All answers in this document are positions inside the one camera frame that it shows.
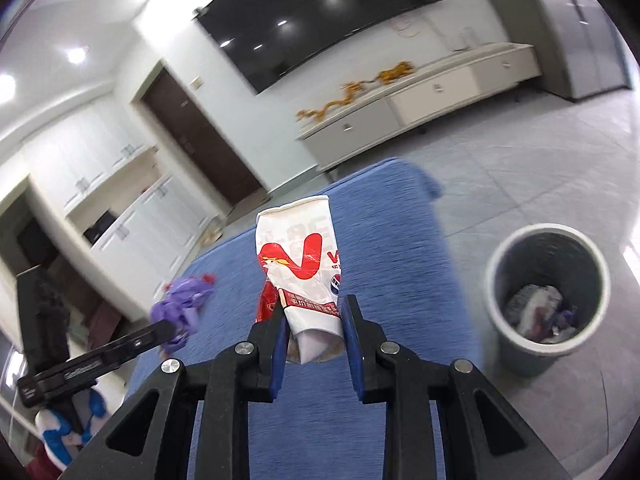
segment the white wall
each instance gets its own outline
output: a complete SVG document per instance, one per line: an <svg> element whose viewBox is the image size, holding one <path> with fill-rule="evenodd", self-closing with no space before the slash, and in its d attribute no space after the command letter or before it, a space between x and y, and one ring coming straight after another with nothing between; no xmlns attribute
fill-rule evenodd
<svg viewBox="0 0 640 480"><path fill-rule="evenodd" d="M2 214L26 189L29 173L20 153L14 153L0 162L0 214ZM0 329L14 345L22 349L15 297L15 276L2 260L0 260Z"/></svg>
<svg viewBox="0 0 640 480"><path fill-rule="evenodd" d="M488 0L445 0L411 13L408 30L393 28L405 28L404 18L372 27L255 95L221 49L191 21L193 9L210 1L150 0L135 26L183 86L197 76L203 79L194 100L267 190L316 164L295 140L300 134L295 114L301 108L321 107L340 97L341 84L370 79L400 60L422 65L447 56L450 49L463 46L464 27L472 27L481 43L508 40ZM444 42L423 16L446 37Z"/></svg>
<svg viewBox="0 0 640 480"><path fill-rule="evenodd" d="M30 182L26 196L29 207L44 232L82 277L130 320L146 317L146 311L102 271L91 254L87 241L71 222L60 217L36 183Z"/></svg>

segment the dark brown door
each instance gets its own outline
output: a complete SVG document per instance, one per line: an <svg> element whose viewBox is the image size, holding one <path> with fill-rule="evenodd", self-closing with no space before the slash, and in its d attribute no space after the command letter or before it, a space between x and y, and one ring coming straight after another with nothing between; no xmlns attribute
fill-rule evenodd
<svg viewBox="0 0 640 480"><path fill-rule="evenodd" d="M142 102L231 205L262 188L166 69L151 84Z"/></svg>

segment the gray tile floor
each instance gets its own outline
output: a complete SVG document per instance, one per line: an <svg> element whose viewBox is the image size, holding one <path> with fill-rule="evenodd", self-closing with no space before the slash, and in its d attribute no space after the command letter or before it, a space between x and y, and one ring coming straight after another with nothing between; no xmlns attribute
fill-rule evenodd
<svg viewBox="0 0 640 480"><path fill-rule="evenodd" d="M640 97L631 91L571 104L518 89L432 121L423 134L408 132L334 171L345 176L402 156L441 181L445 193L436 209L481 335L483 370L573 475L618 447L640 413L640 285L623 258L640 224L639 121ZM324 176L313 179L266 206L326 183ZM255 213L239 219L222 239L254 222ZM535 222L589 235L609 263L612 295L590 343L524 380L500 368L481 280L500 241Z"/></svg>

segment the black clip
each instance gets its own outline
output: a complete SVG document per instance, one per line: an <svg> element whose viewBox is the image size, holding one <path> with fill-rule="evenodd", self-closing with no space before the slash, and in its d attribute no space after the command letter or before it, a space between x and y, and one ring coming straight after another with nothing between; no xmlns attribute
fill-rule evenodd
<svg viewBox="0 0 640 480"><path fill-rule="evenodd" d="M447 479L569 480L544 443L476 366L423 361L341 304L351 381L363 403L386 402L383 480L435 480L430 400L438 406Z"/></svg>
<svg viewBox="0 0 640 480"><path fill-rule="evenodd" d="M289 327L278 302L270 320L214 359L185 366L167 359L92 438L62 480L186 478L198 402L204 400L197 479L248 480L249 402L273 402Z"/></svg>

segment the metal screw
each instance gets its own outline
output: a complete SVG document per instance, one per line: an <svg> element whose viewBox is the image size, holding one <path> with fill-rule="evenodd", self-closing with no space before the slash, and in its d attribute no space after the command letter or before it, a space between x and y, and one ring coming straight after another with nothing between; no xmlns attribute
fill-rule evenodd
<svg viewBox="0 0 640 480"><path fill-rule="evenodd" d="M180 369L180 361L178 359L167 359L160 365L160 368L165 374L173 374Z"/></svg>
<svg viewBox="0 0 640 480"><path fill-rule="evenodd" d="M249 343L248 341L242 341L236 345L236 354L240 355L249 355L254 351L255 346L253 343Z"/></svg>
<svg viewBox="0 0 640 480"><path fill-rule="evenodd" d="M474 369L471 361L467 361L466 359L456 359L456 362L453 363L453 367L462 374L468 374Z"/></svg>
<svg viewBox="0 0 640 480"><path fill-rule="evenodd" d="M380 345L380 351L383 354L395 355L400 351L400 346L398 343L394 343L393 341L385 341Z"/></svg>

